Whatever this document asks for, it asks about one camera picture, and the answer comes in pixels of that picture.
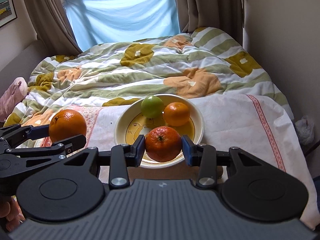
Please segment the person left hand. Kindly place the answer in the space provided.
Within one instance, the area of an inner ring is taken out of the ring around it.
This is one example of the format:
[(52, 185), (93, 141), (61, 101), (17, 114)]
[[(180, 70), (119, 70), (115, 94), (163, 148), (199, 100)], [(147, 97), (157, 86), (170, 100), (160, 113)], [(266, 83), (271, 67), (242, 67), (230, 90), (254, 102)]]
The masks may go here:
[(1, 218), (5, 218), (5, 228), (9, 232), (25, 221), (15, 196), (1, 196)]

